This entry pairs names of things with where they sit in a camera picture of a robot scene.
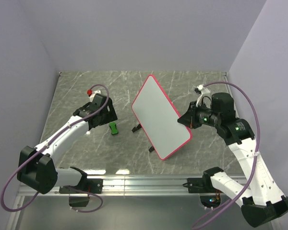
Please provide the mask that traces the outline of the green whiteboard eraser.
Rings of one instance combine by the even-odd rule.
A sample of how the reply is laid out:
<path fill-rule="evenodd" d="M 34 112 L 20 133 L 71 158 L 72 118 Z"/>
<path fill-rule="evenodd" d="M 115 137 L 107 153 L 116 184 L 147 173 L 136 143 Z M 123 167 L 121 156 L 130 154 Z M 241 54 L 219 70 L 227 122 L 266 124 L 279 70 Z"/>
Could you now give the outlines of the green whiteboard eraser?
<path fill-rule="evenodd" d="M 109 123 L 109 127 L 110 127 L 110 130 L 111 130 L 111 134 L 112 135 L 117 135 L 119 133 L 118 129 L 117 129 L 117 125 L 115 122 L 110 122 Z"/>

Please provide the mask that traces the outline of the pink framed whiteboard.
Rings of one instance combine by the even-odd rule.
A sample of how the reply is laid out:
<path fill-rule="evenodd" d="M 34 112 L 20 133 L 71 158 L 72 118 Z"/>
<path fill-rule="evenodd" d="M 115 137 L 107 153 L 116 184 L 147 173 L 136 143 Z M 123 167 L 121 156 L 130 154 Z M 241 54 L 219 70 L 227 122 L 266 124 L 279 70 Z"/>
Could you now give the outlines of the pink framed whiteboard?
<path fill-rule="evenodd" d="M 154 75 L 144 81 L 132 111 L 162 161 L 192 139 L 190 129 L 178 123 L 180 114 Z"/>

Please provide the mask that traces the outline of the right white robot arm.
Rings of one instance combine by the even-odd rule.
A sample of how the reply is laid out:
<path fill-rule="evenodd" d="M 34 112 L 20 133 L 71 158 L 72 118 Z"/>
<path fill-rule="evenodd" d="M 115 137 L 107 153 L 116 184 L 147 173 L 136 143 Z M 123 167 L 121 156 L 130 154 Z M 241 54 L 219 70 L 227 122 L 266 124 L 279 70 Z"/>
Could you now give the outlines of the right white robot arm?
<path fill-rule="evenodd" d="M 256 150 L 256 138 L 245 119 L 238 118 L 234 100 L 229 93 L 214 93 L 211 106 L 201 97 L 190 102 L 187 112 L 178 123 L 188 128 L 202 125 L 214 127 L 238 160 L 246 177 L 247 188 L 231 179 L 219 167 L 204 171 L 203 189 L 219 190 L 240 206 L 243 217 L 254 228 L 288 213 L 288 196 L 285 196 L 272 178 L 260 152 Z"/>

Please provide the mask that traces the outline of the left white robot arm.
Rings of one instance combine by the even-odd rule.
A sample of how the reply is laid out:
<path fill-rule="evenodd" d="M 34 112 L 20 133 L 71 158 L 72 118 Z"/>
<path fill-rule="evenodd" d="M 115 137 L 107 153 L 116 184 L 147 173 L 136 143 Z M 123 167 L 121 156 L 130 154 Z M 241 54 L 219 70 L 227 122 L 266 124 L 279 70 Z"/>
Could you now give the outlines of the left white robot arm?
<path fill-rule="evenodd" d="M 17 180 L 41 194 L 56 186 L 70 186 L 77 193 L 85 191 L 87 173 L 76 167 L 57 168 L 55 163 L 86 132 L 117 119 L 112 100 L 100 93 L 95 94 L 51 137 L 34 148 L 26 146 L 21 150 Z"/>

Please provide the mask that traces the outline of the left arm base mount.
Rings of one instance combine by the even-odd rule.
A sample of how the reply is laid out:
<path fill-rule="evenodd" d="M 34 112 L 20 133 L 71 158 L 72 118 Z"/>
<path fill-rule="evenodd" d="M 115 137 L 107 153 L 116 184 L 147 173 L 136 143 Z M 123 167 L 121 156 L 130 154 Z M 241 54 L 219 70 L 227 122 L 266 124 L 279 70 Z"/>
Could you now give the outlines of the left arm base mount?
<path fill-rule="evenodd" d="M 80 213 L 90 213 L 99 210 L 103 206 L 103 198 L 99 195 L 102 193 L 102 189 L 103 179 L 85 179 L 78 186 L 60 187 L 59 193 L 69 195 L 69 206 L 72 210 Z M 87 207 L 92 196 L 100 200 L 99 206 L 93 210 L 80 210 L 79 208 Z"/>

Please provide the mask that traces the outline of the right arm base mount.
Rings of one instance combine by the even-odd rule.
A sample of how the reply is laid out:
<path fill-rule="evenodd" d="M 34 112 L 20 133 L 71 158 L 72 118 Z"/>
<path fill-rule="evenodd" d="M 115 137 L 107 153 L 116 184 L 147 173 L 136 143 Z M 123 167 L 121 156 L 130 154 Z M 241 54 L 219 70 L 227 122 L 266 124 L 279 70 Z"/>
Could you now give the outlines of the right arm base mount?
<path fill-rule="evenodd" d="M 189 194 L 198 194 L 204 208 L 215 209 L 222 203 L 222 192 L 213 188 L 204 178 L 187 178 L 187 182 L 182 186 L 188 189 Z"/>

